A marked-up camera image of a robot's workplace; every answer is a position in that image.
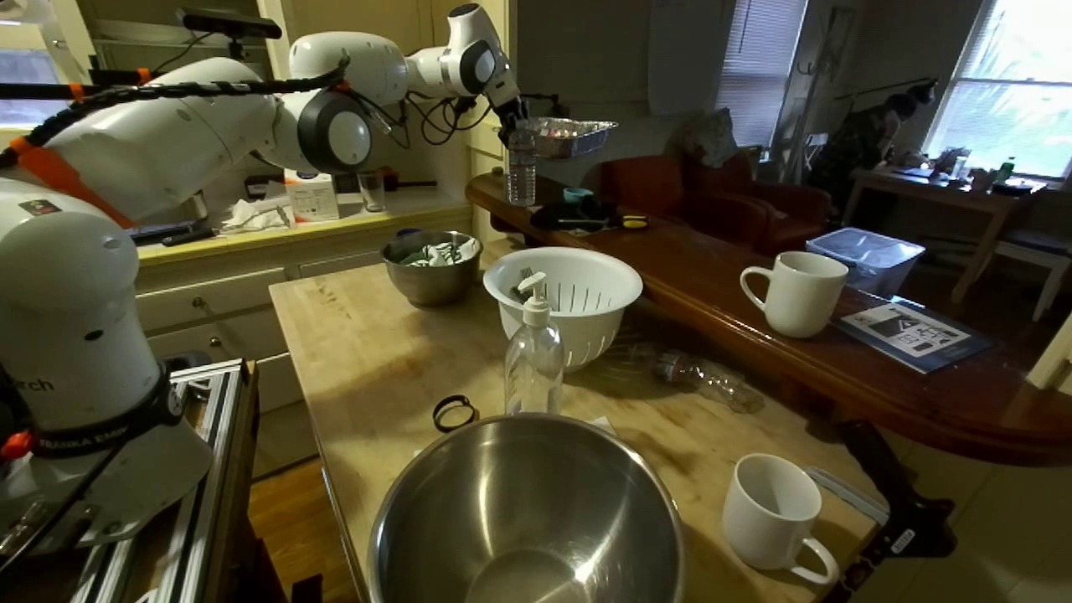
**mug handle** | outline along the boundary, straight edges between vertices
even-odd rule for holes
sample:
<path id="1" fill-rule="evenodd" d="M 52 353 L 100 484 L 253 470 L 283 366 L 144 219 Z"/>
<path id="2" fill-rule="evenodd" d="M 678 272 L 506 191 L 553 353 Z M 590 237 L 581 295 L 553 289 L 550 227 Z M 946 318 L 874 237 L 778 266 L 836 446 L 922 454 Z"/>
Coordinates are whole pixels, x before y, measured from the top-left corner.
<path id="1" fill-rule="evenodd" d="M 790 572 L 813 584 L 813 586 L 832 586 L 842 575 L 836 552 L 823 542 L 819 542 L 813 535 L 806 535 L 806 547 L 823 563 L 823 572 L 813 572 L 808 566 L 790 566 Z"/>
<path id="2" fill-rule="evenodd" d="M 756 267 L 756 266 L 751 266 L 751 267 L 744 267 L 744 272 L 740 272 L 740 278 L 737 278 L 737 283 L 740 283 L 744 299 L 746 299 L 751 305 L 756 305 L 761 312 L 768 312 L 768 301 L 764 301 L 761 295 L 753 295 L 753 293 L 751 293 L 751 284 L 746 284 L 746 278 L 751 278 L 751 275 L 756 275 L 756 278 L 768 278 L 768 283 L 770 283 L 770 267 Z"/>

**white cup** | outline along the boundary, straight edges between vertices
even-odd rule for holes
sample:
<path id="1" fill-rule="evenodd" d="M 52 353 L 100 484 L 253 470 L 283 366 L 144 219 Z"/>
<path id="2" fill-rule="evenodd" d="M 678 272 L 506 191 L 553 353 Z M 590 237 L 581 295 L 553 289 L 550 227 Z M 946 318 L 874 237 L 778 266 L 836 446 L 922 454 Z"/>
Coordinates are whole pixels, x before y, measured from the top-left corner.
<path id="1" fill-rule="evenodd" d="M 751 266 L 740 272 L 740 293 L 768 326 L 787 340 L 810 340 L 836 318 L 848 266 L 813 253 L 780 253 L 774 267 Z M 751 278 L 768 278 L 768 299 L 751 293 Z"/>
<path id="2" fill-rule="evenodd" d="M 810 535 L 822 504 L 822 489 L 801 467 L 768 454 L 740 456 L 723 504 L 723 535 L 753 569 L 790 569 L 832 586 L 842 575 L 837 560 Z M 810 549 L 823 569 L 801 566 L 801 549 Z"/>

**white cabinet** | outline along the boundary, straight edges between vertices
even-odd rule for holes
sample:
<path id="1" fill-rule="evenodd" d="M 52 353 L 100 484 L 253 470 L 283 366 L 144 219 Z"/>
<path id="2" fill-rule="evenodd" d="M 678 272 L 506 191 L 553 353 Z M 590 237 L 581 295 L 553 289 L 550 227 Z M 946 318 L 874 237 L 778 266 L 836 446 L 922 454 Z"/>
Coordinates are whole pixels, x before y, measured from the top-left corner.
<path id="1" fill-rule="evenodd" d="M 299 230 L 224 234 L 181 248 L 144 248 L 142 326 L 160 359 L 248 359 L 260 366 L 254 475 L 315 456 L 291 356 L 268 284 L 378 260 L 397 227 L 465 227 L 465 200 L 400 193 L 391 215 L 361 215 Z"/>

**book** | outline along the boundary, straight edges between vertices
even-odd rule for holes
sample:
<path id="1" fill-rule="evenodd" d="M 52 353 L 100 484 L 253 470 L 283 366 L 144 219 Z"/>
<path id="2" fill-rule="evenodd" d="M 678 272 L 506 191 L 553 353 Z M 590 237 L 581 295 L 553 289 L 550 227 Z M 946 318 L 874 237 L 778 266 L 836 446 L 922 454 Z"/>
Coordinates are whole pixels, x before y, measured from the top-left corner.
<path id="1" fill-rule="evenodd" d="M 837 327 L 922 374 L 941 371 L 989 348 L 989 340 L 980 332 L 898 299 L 842 315 Z"/>

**metal mixing bowl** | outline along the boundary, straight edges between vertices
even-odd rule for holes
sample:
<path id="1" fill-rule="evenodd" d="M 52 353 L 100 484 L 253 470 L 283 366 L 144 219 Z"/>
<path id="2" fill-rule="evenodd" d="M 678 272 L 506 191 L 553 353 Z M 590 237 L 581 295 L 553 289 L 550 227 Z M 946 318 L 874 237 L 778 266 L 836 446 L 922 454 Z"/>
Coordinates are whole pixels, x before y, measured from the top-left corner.
<path id="1" fill-rule="evenodd" d="M 454 305 L 477 284 L 481 240 L 465 230 L 406 227 L 378 254 L 397 289 L 418 310 Z"/>
<path id="2" fill-rule="evenodd" d="M 501 416 L 421 449 L 371 531 L 375 603 L 673 603 L 678 514 L 612 436 Z"/>

